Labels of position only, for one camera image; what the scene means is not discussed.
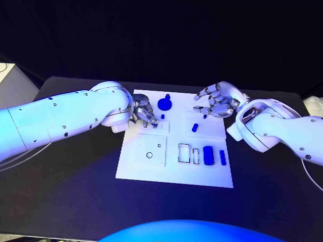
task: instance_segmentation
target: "small blue piece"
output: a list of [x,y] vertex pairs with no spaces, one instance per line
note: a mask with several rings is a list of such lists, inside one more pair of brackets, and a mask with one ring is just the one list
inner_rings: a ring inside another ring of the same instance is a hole
[[172,106],[173,106],[173,103],[170,101],[170,95],[167,94],[166,98],[162,98],[157,101],[157,107],[160,110],[167,111],[172,108]]
[[196,132],[198,126],[199,126],[198,124],[193,125],[193,127],[192,127],[193,132]]
[[213,165],[215,164],[212,146],[203,147],[203,164],[205,165]]
[[225,152],[219,151],[219,157],[221,157],[221,164],[225,165]]

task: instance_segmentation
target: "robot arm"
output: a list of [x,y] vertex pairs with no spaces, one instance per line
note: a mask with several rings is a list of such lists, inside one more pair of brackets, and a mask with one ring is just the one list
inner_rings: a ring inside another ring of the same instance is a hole
[[144,102],[117,82],[100,83],[89,91],[65,93],[25,105],[0,109],[0,162],[16,154],[88,131],[98,124],[113,132],[128,129],[128,119],[136,116],[157,124]]
[[244,139],[260,152],[281,142],[301,159],[323,166],[322,117],[301,117],[291,107],[274,99],[251,100],[228,82],[205,88],[195,100],[206,94],[211,95],[211,107],[196,106],[195,110],[216,117],[228,117],[234,111],[238,112],[235,123],[226,129],[237,141]]

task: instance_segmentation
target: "black background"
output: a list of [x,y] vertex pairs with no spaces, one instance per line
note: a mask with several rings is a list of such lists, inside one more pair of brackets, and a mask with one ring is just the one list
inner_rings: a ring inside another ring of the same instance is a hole
[[0,1],[0,56],[51,76],[323,96],[323,5]]
[[[100,80],[51,78],[38,98],[89,89]],[[195,93],[200,87],[124,83],[124,87]],[[306,115],[297,94],[275,98]],[[234,117],[225,119],[228,127]],[[0,172],[0,232],[98,240],[166,219],[215,221],[287,241],[323,241],[323,192],[300,159],[278,144],[265,153],[226,137],[234,189],[115,179],[124,132],[98,126],[55,142],[27,162]],[[323,187],[323,167],[306,163]]]

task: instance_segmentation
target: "black table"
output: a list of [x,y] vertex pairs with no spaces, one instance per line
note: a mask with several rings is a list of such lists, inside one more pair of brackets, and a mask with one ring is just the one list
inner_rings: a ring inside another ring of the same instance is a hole
[[[98,80],[52,77],[38,99],[88,90]],[[133,89],[198,93],[200,87],[124,83]],[[294,93],[245,91],[274,98],[303,115]],[[234,117],[225,119],[228,127]],[[300,159],[278,144],[257,152],[226,138],[234,189],[115,179],[124,132],[98,126],[55,142],[0,172],[0,232],[98,240],[133,225],[195,219],[241,226],[288,241],[323,241],[323,192]],[[307,164],[323,185],[323,167]]]

